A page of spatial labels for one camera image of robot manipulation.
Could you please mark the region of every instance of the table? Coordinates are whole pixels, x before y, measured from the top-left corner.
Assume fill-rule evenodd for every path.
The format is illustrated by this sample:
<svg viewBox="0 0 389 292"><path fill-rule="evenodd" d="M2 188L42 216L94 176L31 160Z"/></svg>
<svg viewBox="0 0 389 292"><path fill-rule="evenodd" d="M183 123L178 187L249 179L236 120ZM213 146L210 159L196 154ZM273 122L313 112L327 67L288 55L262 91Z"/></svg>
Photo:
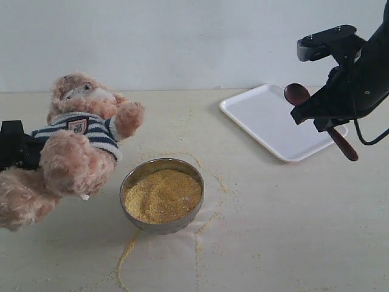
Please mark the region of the table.
<svg viewBox="0 0 389 292"><path fill-rule="evenodd" d="M123 92L146 108L123 161L89 201L66 198L42 223L0 230L0 291L389 291L389 139L364 146L350 124L357 163L332 145L286 164L220 112L243 91ZM1 119L41 127L49 97L1 94ZM387 109L362 122L367 139L386 129ZM121 288L115 270L136 229L120 184L137 164L168 156L200 170L203 208L176 234L141 233Z"/></svg>

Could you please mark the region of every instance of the white tray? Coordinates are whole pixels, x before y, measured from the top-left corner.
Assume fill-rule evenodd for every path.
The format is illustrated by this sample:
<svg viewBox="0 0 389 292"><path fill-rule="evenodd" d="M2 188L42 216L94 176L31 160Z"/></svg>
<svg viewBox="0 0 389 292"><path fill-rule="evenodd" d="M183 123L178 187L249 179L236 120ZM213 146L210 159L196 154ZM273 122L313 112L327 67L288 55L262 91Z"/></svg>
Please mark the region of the white tray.
<svg viewBox="0 0 389 292"><path fill-rule="evenodd" d="M318 133L313 120L296 125L293 106L284 98L284 89L261 85L220 103L220 109L243 130L286 162L297 162L334 143L327 132ZM337 127L345 137L347 127Z"/></svg>

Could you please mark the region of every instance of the metal bowl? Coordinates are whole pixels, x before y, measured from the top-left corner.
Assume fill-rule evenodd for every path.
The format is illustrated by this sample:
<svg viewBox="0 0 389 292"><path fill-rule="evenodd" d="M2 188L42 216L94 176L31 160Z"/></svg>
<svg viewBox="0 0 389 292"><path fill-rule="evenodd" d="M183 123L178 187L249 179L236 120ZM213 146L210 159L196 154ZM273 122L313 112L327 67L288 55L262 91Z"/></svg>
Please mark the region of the metal bowl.
<svg viewBox="0 0 389 292"><path fill-rule="evenodd" d="M125 207L126 190L135 186L139 181L151 175L152 173L163 169L177 170L179 172L190 175L193 179L195 179L201 188L201 200L199 204L185 217L169 223L152 224L152 223L146 223L146 222L139 221L138 219L135 219L127 211ZM158 158L138 165L126 176L126 178L123 180L122 185L120 187L120 203L122 204L123 211L127 216L128 220L132 222L139 229L153 234L158 234L158 235L172 234L177 231L180 231L183 228L186 228L189 225L189 223L191 223L196 218L196 215L200 211L203 202L204 202L204 180L201 174L191 164L174 158Z"/></svg>

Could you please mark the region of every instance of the cornmeal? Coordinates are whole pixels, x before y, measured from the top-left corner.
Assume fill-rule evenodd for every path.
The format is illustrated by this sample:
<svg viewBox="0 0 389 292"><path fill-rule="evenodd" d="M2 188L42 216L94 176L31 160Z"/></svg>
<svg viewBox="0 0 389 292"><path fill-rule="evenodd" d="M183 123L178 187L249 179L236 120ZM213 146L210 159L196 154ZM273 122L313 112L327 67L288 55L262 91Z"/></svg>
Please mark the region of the cornmeal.
<svg viewBox="0 0 389 292"><path fill-rule="evenodd" d="M201 187L197 181L182 172L165 169L130 188L125 207L134 218L158 224L184 217L200 200Z"/></svg>

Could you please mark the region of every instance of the white wall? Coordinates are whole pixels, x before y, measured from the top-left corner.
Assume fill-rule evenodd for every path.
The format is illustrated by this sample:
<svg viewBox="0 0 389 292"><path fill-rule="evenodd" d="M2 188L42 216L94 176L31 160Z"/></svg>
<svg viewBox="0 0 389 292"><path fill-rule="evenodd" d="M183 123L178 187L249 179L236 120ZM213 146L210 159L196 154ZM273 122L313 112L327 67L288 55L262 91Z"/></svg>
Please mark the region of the white wall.
<svg viewBox="0 0 389 292"><path fill-rule="evenodd" d="M84 71L118 90L321 85L335 62L296 41L339 24L369 38L386 0L0 0L0 91Z"/></svg>

